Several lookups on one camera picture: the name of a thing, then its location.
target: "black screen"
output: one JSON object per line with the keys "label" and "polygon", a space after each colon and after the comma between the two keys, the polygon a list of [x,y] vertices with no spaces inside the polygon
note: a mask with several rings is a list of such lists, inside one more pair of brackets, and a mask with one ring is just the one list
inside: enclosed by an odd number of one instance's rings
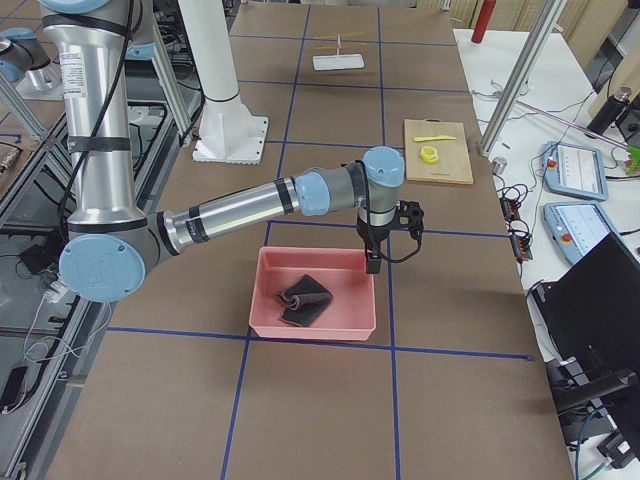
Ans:
{"label": "black screen", "polygon": [[[591,380],[629,368],[640,375],[640,264],[609,234],[546,293],[549,333]],[[640,458],[640,388],[602,398]]]}

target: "pink plastic tray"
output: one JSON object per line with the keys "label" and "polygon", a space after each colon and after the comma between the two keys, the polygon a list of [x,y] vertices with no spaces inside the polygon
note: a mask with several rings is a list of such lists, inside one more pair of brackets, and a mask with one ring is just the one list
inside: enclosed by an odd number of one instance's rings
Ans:
{"label": "pink plastic tray", "polygon": [[[362,250],[262,247],[253,287],[249,325],[261,337],[366,340],[376,328],[373,275],[365,273]],[[304,274],[333,295],[329,307],[309,327],[280,320],[277,294]]]}

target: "red tube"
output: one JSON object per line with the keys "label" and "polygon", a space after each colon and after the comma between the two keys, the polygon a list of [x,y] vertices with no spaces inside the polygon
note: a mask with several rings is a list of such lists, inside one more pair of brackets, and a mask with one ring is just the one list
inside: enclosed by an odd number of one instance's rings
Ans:
{"label": "red tube", "polygon": [[484,0],[482,8],[480,9],[480,15],[476,22],[476,28],[473,30],[471,41],[473,43],[480,43],[484,38],[484,32],[487,31],[491,15],[493,15],[493,9],[496,7],[497,0]]}

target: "white table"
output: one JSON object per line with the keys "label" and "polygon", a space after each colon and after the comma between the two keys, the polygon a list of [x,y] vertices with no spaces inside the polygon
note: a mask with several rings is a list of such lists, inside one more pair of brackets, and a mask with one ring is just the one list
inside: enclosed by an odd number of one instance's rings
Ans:
{"label": "white table", "polygon": [[[495,90],[491,85],[492,80],[502,86],[506,84],[528,33],[488,31],[481,44],[472,43],[471,34],[471,30],[455,31],[469,90],[491,94]],[[552,34],[529,77],[529,92],[520,99],[543,110],[562,110],[571,104],[581,102],[592,91],[589,81],[562,36]],[[556,115],[567,120],[573,121],[575,119],[580,125],[587,125],[591,120],[588,107],[595,97],[596,95],[593,93],[582,109],[580,109],[580,105],[577,105]],[[487,100],[482,96],[474,95],[474,107],[478,119],[489,120],[496,103],[496,100]],[[510,117],[517,117],[529,112],[528,109],[516,106]],[[480,121],[480,128],[483,131],[486,125],[486,122]],[[508,160],[507,168],[502,175],[506,185],[524,183],[531,187],[536,183],[536,180],[530,171],[530,160],[542,153],[547,142],[560,140],[565,130],[564,125],[543,115],[528,115],[519,120],[511,120],[503,129],[489,159],[501,156]],[[605,134],[621,140],[617,129],[611,129]],[[602,141],[590,139],[583,133],[570,129],[564,135],[563,142],[599,148],[603,153],[605,165],[613,166],[611,147]],[[615,150],[614,155],[618,160],[626,158],[625,152],[621,149]],[[540,170],[541,161],[541,157],[534,160],[534,170]],[[618,167],[615,170],[606,170],[606,173],[611,176],[624,176],[625,171],[624,168]],[[634,230],[640,227],[638,182],[638,180],[608,182],[609,200],[602,205],[618,231]],[[496,186],[502,186],[499,179],[496,179]],[[538,177],[534,191],[529,193],[520,208],[521,217],[533,231],[532,254],[534,259],[523,265],[522,286],[525,290],[540,280],[558,280],[569,270],[570,264],[564,259],[546,230],[542,206],[549,202],[572,200],[578,199],[557,195],[549,192],[546,187],[543,188],[542,179]],[[640,233],[626,236],[624,240],[627,246],[635,252],[635,248],[640,246]],[[546,327],[537,308],[531,300],[529,302],[529,310],[536,326],[540,349],[545,360],[549,360],[557,353],[551,347]],[[580,451],[581,477],[590,473],[603,460],[595,446],[604,437],[594,437],[582,446]],[[607,467],[597,478],[637,480],[640,478],[640,462],[634,460],[623,470]]]}

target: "blue joint cap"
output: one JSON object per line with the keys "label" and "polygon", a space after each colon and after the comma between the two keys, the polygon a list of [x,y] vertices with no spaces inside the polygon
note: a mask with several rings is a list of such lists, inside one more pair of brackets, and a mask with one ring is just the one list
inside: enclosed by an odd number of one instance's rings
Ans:
{"label": "blue joint cap", "polygon": [[400,152],[389,147],[374,147],[362,158],[371,182],[389,188],[398,188],[404,183],[404,158]]}
{"label": "blue joint cap", "polygon": [[6,78],[9,83],[16,83],[24,76],[22,70],[13,63],[3,62],[2,60],[0,60],[0,73],[4,75],[4,78]]}
{"label": "blue joint cap", "polygon": [[111,0],[40,0],[45,7],[60,13],[83,14],[104,7]]}
{"label": "blue joint cap", "polygon": [[60,255],[67,286],[93,302],[116,302],[135,292],[146,275],[140,254],[111,235],[87,234],[71,240]]}
{"label": "blue joint cap", "polygon": [[26,27],[7,28],[0,32],[0,37],[7,37],[9,40],[35,40],[36,35],[33,30]]}
{"label": "blue joint cap", "polygon": [[319,173],[307,172],[296,177],[296,193],[303,215],[324,215],[329,211],[329,187]]}
{"label": "blue joint cap", "polygon": [[151,60],[156,54],[154,43],[145,43],[144,45],[134,45],[127,50],[127,60]]}

